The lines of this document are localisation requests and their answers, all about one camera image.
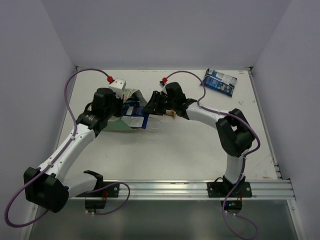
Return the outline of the orange snack packet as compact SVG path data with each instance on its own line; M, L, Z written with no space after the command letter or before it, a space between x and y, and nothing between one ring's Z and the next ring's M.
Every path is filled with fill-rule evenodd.
M170 109L165 111L165 115L175 118L177 114L173 109Z

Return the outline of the green printed paper bag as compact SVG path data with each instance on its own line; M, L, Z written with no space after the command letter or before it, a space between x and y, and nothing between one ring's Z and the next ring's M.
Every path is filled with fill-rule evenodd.
M127 88L124 91L124 98L123 98L123 107L122 107L122 116L124 109L134 106L134 107L145 107L147 101L143 97L142 93L138 89ZM115 117L109 119L108 125L106 128L103 129L105 132L129 132L134 131L136 129L142 128L131 128L127 124L125 124L121 117ZM146 129L151 130L158 130L161 127L162 122L154 117L148 116L148 122Z

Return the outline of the dark blue white snack packet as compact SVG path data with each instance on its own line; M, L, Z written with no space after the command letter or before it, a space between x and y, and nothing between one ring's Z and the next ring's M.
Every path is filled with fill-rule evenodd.
M148 118L143 106L129 106L123 110L121 120L132 129L146 129Z

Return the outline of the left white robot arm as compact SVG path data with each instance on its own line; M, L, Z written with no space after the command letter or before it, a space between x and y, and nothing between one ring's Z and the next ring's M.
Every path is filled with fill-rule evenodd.
M103 193L103 176L99 173L85 170L71 179L66 179L66 175L81 152L107 127L108 120L122 115L123 102L121 88L96 90L62 145L38 168L29 167L24 172L24 192L29 202L57 213L73 197L83 193L96 197Z

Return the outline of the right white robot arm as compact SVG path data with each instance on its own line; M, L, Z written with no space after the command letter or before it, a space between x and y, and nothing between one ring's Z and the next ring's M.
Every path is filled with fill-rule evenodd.
M200 107L197 100L186 97L177 82L166 84L162 91L155 90L143 108L143 113L162 116L168 110L173 110L181 118L197 121L217 130L220 144L227 154L227 164L221 181L216 179L206 184L208 197L252 197L251 185L246 181L242 168L243 158L255 137L250 132L243 113L237 108L226 112Z

